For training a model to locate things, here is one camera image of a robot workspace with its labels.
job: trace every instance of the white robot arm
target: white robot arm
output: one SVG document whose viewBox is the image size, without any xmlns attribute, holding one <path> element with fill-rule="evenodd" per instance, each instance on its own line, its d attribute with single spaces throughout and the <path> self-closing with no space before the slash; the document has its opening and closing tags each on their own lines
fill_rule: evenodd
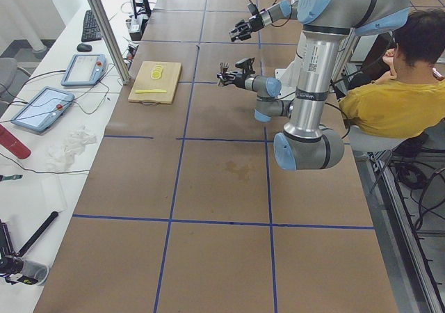
<svg viewBox="0 0 445 313">
<path fill-rule="evenodd" d="M 327 99 L 330 79 L 340 42 L 354 29 L 358 36 L 385 33 L 406 23 L 410 0 L 299 0 L 298 21 L 303 24 L 306 37 L 305 53 L 301 63 L 296 96 L 288 123 L 274 139 L 275 158 L 285 170 L 323 169 L 335 166 L 342 158 L 344 146 L 341 137 L 320 125 L 321 114 Z M 267 79 L 248 73 L 241 88 L 264 93 Z M 260 78 L 254 89 L 248 80 Z M 274 85 L 268 99 L 276 102 Z M 267 121 L 267 114 L 255 114 Z"/>
</svg>

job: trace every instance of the black mouse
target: black mouse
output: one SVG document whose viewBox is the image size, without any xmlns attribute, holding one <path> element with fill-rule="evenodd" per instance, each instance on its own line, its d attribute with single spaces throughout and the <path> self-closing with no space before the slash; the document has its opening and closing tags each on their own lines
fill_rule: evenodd
<svg viewBox="0 0 445 313">
<path fill-rule="evenodd" d="M 77 51 L 79 52 L 90 52 L 92 49 L 92 46 L 89 44 L 81 43 L 77 45 Z"/>
</svg>

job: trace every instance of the person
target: person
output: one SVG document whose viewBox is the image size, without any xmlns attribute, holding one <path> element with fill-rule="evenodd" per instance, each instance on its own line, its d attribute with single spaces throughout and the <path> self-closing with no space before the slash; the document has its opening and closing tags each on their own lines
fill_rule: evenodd
<svg viewBox="0 0 445 313">
<path fill-rule="evenodd" d="M 432 73 L 445 50 L 445 11 L 414 11 L 394 41 L 383 57 L 390 71 L 349 91 L 339 106 L 366 134 L 412 138 L 445 117 L 445 81 Z"/>
</svg>

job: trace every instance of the neck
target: neck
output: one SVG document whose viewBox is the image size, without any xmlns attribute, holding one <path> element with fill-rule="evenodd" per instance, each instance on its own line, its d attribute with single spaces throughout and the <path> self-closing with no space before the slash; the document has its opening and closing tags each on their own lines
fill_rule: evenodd
<svg viewBox="0 0 445 313">
<path fill-rule="evenodd" d="M 410 84 L 437 83 L 438 80 L 432 75 L 433 66 L 429 63 L 418 61 L 411 67 L 401 64 L 397 69 L 397 81 Z"/>
</svg>

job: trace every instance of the white table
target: white table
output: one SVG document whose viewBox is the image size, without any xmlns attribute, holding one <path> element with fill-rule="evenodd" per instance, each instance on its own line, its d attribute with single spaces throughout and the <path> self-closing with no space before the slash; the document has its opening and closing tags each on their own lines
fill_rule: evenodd
<svg viewBox="0 0 445 313">
<path fill-rule="evenodd" d="M 128 46 L 127 40 L 130 40 L 124 22 L 127 16 L 120 10 L 123 2 L 124 0 L 103 0 L 122 53 Z M 79 9 L 39 64 L 33 76 L 67 68 L 73 54 L 78 53 L 76 46 L 80 43 L 83 16 L 87 9 L 89 9 L 88 6 Z M 89 44 L 92 45 L 92 53 L 105 54 L 107 63 L 113 63 L 103 40 L 89 42 Z M 110 72 L 103 78 L 102 83 L 109 89 L 102 84 L 97 84 L 87 94 L 84 93 L 89 88 L 62 87 L 60 85 L 62 73 L 49 74 L 25 85 L 18 97 L 26 101 L 32 99 L 45 86 L 66 89 L 74 93 L 76 97 L 84 94 L 77 100 L 79 104 L 73 104 L 56 124 L 42 135 L 32 134 L 10 122 L 3 123 L 11 119 L 23 107 L 21 104 L 11 105 L 0 118 L 2 125 L 32 151 L 29 158 L 19 161 L 25 168 L 46 171 L 49 147 L 61 147 L 64 139 L 71 132 L 85 127 L 96 135 L 97 142 L 87 145 L 85 151 L 76 157 L 69 170 L 90 169 L 104 135 L 104 128 L 113 112 L 122 87 L 118 71 L 115 68 L 111 69 L 111 66 L 108 66 L 108 70 Z M 99 108 L 93 114 L 87 115 L 79 108 L 79 105 L 89 113 L 98 106 Z M 0 153 L 17 160 L 4 147 L 0 147 Z M 52 211 L 60 212 L 58 218 L 25 254 L 25 258 L 51 266 L 88 172 L 63 175 L 35 174 L 22 170 L 13 162 L 0 157 L 0 174 L 23 175 L 23 178 L 15 181 L 0 182 L 0 219 L 7 224 L 16 251 L 24 245 Z M 0 280 L 2 310 L 17 313 L 32 312 L 42 290 L 43 287 L 39 286 L 28 286 L 21 283 L 12 286 Z"/>
</svg>

